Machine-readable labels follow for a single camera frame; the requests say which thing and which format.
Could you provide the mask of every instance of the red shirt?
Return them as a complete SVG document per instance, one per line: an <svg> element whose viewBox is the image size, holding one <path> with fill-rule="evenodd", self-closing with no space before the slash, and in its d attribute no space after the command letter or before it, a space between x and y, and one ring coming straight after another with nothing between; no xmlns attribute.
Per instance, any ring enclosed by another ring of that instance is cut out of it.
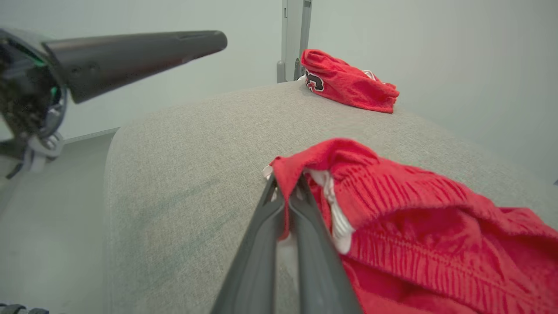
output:
<svg viewBox="0 0 558 314"><path fill-rule="evenodd" d="M558 312L558 232L528 208L497 207L348 139L271 165L286 199L304 169L330 172L355 230L341 259L365 313ZM308 180L331 230L324 191Z"/></svg>

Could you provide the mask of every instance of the white wall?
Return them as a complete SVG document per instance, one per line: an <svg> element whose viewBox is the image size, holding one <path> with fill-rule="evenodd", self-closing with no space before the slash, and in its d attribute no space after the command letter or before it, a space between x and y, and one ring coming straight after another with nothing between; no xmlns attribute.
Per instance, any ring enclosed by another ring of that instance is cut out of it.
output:
<svg viewBox="0 0 558 314"><path fill-rule="evenodd" d="M217 54L71 104L60 132L72 138L163 107L276 83L281 8L280 0L0 0L0 24L53 39L189 30L226 34L228 47Z"/></svg>
<svg viewBox="0 0 558 314"><path fill-rule="evenodd" d="M309 48L397 85L396 106L558 179L558 1L312 5Z"/></svg>

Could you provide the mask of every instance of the gray upholstery fabric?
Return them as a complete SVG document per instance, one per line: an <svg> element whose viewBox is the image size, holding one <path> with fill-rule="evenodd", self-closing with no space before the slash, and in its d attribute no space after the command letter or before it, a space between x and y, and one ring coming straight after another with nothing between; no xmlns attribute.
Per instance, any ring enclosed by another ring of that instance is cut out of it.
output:
<svg viewBox="0 0 558 314"><path fill-rule="evenodd" d="M229 93L154 113L115 135L105 171L109 313L207 313L261 195L261 170L331 137L461 181L499 206L557 226L558 187L396 105L365 111L302 82ZM279 265L279 312L297 309Z"/></svg>

